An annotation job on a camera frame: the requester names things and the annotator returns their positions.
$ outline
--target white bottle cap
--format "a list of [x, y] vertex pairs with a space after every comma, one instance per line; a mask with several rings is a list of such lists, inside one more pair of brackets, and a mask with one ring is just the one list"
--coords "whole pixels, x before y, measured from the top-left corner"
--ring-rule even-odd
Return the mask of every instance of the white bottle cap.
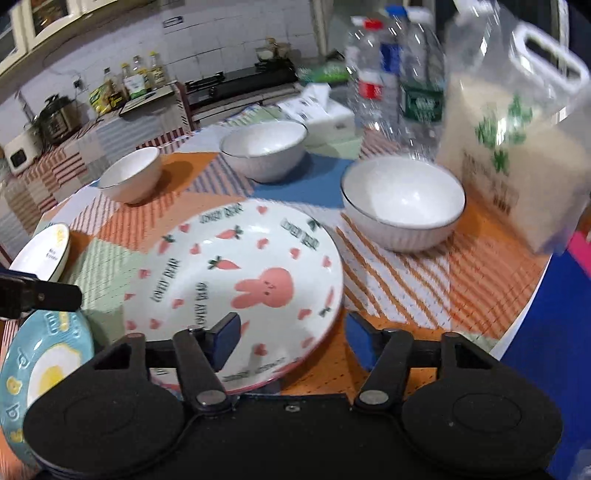
[[366, 19], [367, 19], [367, 17], [359, 17], [359, 16], [351, 17], [351, 23], [353, 25], [355, 25], [356, 27], [363, 27], [363, 22], [365, 22]]
[[435, 26], [433, 13], [425, 7], [407, 7], [408, 20], [412, 23], [423, 23], [431, 27]]

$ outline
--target bag of rice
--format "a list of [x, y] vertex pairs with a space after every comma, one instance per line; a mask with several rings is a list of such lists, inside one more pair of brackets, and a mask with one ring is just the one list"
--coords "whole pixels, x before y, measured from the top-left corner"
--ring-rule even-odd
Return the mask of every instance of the bag of rice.
[[[532, 48], [550, 53], [569, 75]], [[563, 250], [591, 192], [587, 67], [549, 35], [490, 2], [456, 17], [446, 56], [437, 162], [532, 251]]]

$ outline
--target pink rabbit design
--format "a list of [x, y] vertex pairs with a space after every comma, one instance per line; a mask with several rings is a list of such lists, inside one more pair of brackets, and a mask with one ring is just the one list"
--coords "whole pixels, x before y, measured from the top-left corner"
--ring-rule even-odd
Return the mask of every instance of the pink rabbit design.
[[246, 292], [232, 300], [235, 309], [247, 309], [260, 303], [278, 309], [294, 296], [294, 283], [285, 268], [268, 268], [258, 278], [238, 282], [234, 289]]

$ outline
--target cabinet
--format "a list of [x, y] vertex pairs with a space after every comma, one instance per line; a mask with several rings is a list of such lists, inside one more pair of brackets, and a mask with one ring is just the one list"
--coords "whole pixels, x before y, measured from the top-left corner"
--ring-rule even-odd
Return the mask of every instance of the cabinet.
[[104, 7], [105, 5], [109, 5], [117, 0], [81, 0], [82, 2], [82, 13], [87, 14], [96, 10], [97, 8]]
[[81, 15], [76, 0], [23, 0], [22, 19], [29, 48], [34, 48]]
[[26, 55], [21, 6], [0, 15], [0, 73]]

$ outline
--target dining table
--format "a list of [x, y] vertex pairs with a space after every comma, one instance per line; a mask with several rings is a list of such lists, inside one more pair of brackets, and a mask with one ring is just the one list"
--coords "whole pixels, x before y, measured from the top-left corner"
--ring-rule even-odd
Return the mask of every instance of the dining table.
[[[340, 179], [352, 162], [398, 151], [396, 143], [374, 131], [308, 149], [280, 183], [258, 184], [234, 172], [219, 152], [220, 138], [279, 116], [277, 108], [256, 105], [161, 145], [163, 173], [155, 192], [139, 205], [112, 201], [95, 182], [43, 215], [36, 233], [55, 223], [70, 227], [70, 253], [60, 281], [80, 287], [82, 313], [95, 341], [105, 346], [125, 334], [126, 288], [167, 232], [205, 210], [254, 198], [280, 202], [320, 222], [340, 253], [344, 278], [342, 307], [330, 333], [296, 369], [265, 387], [266, 393], [353, 398], [368, 373], [345, 339], [349, 311], [377, 328], [408, 330], [417, 339], [459, 332], [490, 352], [527, 305], [549, 256], [530, 253], [470, 197], [454, 234], [432, 249], [399, 254], [369, 240], [344, 213]], [[19, 325], [5, 322], [0, 362]], [[413, 369], [407, 394], [435, 377], [435, 369]], [[0, 435], [0, 477], [22, 479], [33, 473]]]

